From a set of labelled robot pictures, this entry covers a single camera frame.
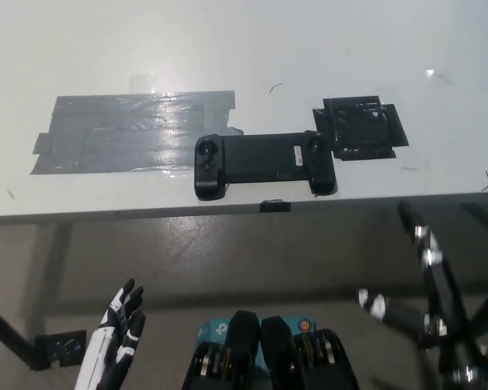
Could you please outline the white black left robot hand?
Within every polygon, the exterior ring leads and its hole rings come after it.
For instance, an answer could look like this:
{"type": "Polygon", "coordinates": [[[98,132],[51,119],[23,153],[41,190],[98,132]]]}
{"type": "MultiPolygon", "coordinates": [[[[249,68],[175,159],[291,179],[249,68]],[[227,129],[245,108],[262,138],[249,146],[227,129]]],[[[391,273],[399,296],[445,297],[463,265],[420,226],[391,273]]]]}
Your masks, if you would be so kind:
{"type": "Polygon", "coordinates": [[[114,296],[90,338],[76,390],[121,389],[145,326],[142,293],[129,279],[114,296]]]}

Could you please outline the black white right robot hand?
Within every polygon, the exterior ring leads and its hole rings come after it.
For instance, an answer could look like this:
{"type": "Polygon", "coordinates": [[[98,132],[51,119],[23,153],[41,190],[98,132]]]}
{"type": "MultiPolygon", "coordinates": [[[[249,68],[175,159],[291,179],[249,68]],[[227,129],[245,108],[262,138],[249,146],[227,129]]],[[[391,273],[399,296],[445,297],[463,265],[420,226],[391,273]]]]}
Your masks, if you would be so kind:
{"type": "Polygon", "coordinates": [[[460,290],[431,227],[408,201],[400,202],[398,213],[424,278],[428,311],[421,313],[366,288],[355,291],[356,303],[378,322],[413,339],[422,349],[451,340],[469,340],[468,317],[460,290]]]}

